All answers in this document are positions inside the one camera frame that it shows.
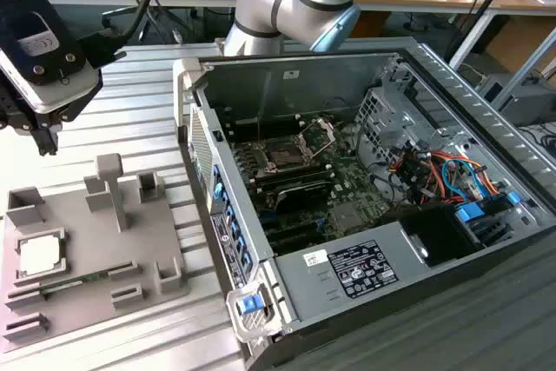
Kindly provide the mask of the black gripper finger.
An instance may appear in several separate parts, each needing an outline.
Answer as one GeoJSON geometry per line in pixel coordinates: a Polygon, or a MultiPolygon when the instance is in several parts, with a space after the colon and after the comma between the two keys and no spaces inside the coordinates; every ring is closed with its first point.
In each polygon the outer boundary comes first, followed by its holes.
{"type": "Polygon", "coordinates": [[[102,86],[103,80],[100,79],[89,93],[49,113],[50,144],[47,150],[50,155],[54,155],[58,150],[57,133],[62,130],[62,123],[73,122],[96,96],[102,86]]]}
{"type": "Polygon", "coordinates": [[[33,138],[40,156],[46,154],[43,130],[38,126],[35,114],[21,98],[8,79],[1,80],[1,122],[13,129],[20,129],[33,138]]]}

